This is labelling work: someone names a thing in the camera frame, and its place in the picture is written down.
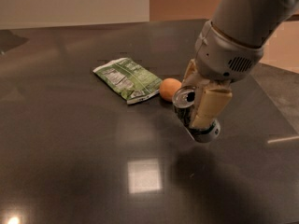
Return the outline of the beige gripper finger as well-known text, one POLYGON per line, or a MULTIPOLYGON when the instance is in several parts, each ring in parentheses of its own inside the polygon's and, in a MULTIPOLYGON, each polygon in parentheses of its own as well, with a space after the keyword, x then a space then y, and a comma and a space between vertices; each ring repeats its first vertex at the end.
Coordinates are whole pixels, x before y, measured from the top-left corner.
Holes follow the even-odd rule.
POLYGON ((209 84, 201 92, 199 104, 194 107, 190 127, 207 129, 232 99, 232 90, 228 86, 209 84))
POLYGON ((197 68, 196 68, 195 59, 190 59, 188 65, 187 65, 187 68, 185 70, 183 81, 186 81, 190 75, 192 75, 193 73, 196 73, 196 72, 197 72, 197 68))

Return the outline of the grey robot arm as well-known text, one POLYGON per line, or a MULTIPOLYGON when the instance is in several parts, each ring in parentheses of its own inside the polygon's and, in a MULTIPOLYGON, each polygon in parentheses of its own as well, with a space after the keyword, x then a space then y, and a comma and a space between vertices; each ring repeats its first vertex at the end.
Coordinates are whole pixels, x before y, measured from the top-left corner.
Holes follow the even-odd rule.
POLYGON ((249 74, 270 35, 298 8, 299 0, 221 0, 183 81, 196 88, 191 128, 209 128, 232 98, 230 84, 249 74))

